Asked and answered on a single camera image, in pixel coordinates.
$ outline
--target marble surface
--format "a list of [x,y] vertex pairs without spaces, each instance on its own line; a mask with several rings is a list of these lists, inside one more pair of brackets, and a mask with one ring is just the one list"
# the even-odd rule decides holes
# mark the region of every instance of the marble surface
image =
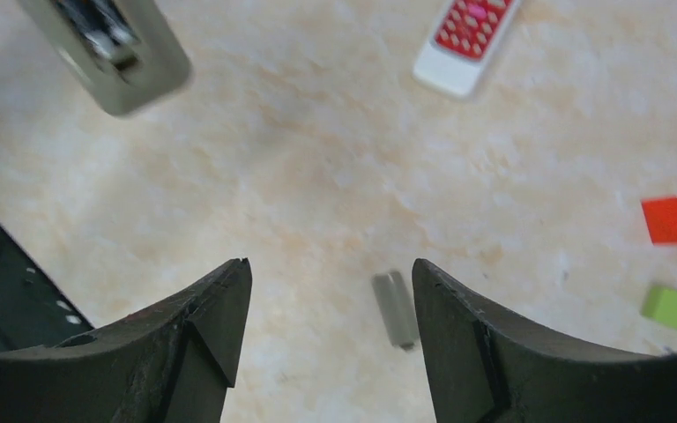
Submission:
[[420,256],[573,336],[677,349],[638,314],[677,287],[640,208],[677,195],[677,5],[525,0],[468,102],[411,78],[443,2],[160,7],[195,81],[117,120],[0,0],[0,220],[97,325],[249,257],[222,421],[431,421],[369,283]]

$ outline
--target black object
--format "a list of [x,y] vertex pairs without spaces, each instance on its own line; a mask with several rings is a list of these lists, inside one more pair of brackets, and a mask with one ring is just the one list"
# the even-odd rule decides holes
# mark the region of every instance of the black object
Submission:
[[0,226],[0,352],[55,345],[92,328]]
[[438,422],[677,422],[677,354],[550,330],[422,259],[413,291]]
[[247,260],[53,347],[0,352],[0,423],[209,423],[234,387]]

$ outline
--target marble floor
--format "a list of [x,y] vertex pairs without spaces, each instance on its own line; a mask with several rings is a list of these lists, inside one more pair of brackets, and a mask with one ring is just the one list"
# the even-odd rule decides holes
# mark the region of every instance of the marble floor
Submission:
[[556,330],[677,350],[638,314],[677,287],[640,208],[677,196],[677,7],[525,0],[457,102],[411,77],[443,2],[158,3],[195,80],[119,120],[0,0],[0,221],[96,325],[248,257],[222,421],[432,421],[370,285],[417,257]]

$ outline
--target stapler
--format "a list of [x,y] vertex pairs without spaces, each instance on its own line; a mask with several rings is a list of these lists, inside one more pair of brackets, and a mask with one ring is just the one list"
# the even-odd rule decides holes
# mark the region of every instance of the stapler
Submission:
[[185,85],[190,60],[153,0],[18,0],[107,113]]

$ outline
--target gray stapler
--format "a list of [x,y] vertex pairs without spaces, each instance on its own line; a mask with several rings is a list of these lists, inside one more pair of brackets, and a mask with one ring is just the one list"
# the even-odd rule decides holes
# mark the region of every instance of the gray stapler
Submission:
[[190,60],[153,0],[18,1],[111,115],[127,115],[190,77]]

